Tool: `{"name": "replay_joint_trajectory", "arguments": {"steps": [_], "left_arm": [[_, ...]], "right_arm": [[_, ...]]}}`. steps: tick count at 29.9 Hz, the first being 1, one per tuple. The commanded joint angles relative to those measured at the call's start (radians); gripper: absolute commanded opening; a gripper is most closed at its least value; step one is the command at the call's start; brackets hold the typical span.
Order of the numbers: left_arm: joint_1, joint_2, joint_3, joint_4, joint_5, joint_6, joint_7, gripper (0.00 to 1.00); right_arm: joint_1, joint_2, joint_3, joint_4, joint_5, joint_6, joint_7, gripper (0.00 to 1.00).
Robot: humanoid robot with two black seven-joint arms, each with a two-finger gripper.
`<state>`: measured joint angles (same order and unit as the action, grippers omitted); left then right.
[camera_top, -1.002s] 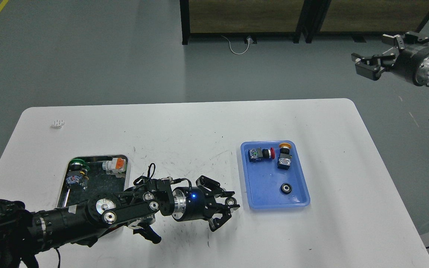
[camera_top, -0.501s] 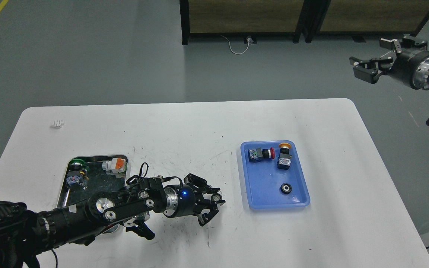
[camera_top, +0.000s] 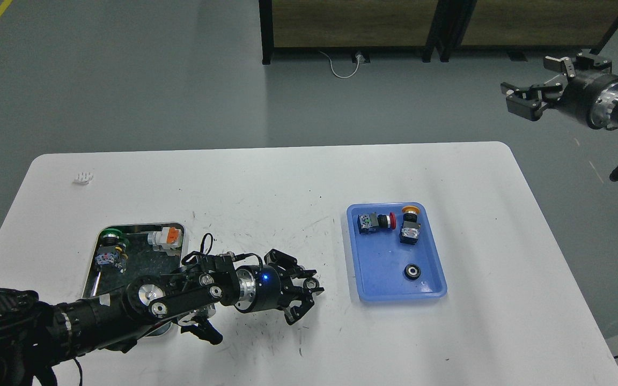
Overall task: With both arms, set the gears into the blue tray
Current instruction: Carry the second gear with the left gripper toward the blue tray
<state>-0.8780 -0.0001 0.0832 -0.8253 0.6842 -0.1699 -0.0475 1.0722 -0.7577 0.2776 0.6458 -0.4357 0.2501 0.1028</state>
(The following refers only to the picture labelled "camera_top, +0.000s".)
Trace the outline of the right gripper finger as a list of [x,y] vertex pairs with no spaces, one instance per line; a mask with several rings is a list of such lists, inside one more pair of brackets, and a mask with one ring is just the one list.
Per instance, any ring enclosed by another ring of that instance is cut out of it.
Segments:
[[554,58],[545,56],[543,66],[553,72],[561,73],[568,80],[584,77],[587,72],[612,73],[612,61],[596,54],[579,52],[574,57]]
[[556,108],[565,89],[565,80],[551,80],[530,86],[516,86],[503,81],[501,93],[505,95],[509,113],[535,122],[545,110]]

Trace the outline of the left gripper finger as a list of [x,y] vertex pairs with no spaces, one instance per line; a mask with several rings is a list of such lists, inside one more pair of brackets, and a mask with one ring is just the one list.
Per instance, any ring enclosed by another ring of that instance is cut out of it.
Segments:
[[282,311],[287,325],[299,322],[315,305],[314,298],[324,291],[322,286],[306,287],[284,284],[282,286]]
[[267,252],[264,262],[277,273],[283,283],[303,283],[306,278],[317,279],[316,270],[305,269],[295,257],[277,249]]

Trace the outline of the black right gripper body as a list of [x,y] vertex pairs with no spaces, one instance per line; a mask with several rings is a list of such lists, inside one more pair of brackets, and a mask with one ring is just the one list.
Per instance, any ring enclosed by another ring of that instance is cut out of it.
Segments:
[[584,72],[568,81],[558,111],[590,129],[616,129],[612,118],[618,104],[618,76]]

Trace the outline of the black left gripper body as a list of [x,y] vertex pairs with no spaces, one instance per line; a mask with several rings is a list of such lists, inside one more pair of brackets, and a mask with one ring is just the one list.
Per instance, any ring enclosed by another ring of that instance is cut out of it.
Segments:
[[234,304],[238,312],[247,314],[266,310],[289,313],[289,271],[275,263],[263,266],[245,265],[236,269],[239,297]]

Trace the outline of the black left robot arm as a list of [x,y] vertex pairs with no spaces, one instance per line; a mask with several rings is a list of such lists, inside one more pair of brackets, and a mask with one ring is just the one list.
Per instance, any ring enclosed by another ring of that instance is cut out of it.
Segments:
[[49,305],[36,291],[0,287],[0,385],[58,383],[53,367],[95,350],[130,351],[140,339],[173,323],[209,344],[223,336],[209,318],[216,305],[243,314],[280,310],[298,322],[323,293],[315,270],[277,249],[257,264],[236,267],[249,254],[213,255],[203,245],[168,274],[71,303]]

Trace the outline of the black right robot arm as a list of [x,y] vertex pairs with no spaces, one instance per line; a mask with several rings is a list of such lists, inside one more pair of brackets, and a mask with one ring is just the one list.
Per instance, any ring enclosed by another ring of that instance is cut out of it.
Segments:
[[[618,130],[618,75],[610,58],[545,56],[543,66],[556,75],[529,86],[500,84],[508,112],[535,122],[552,109],[592,130]],[[609,179],[618,181],[618,164]]]

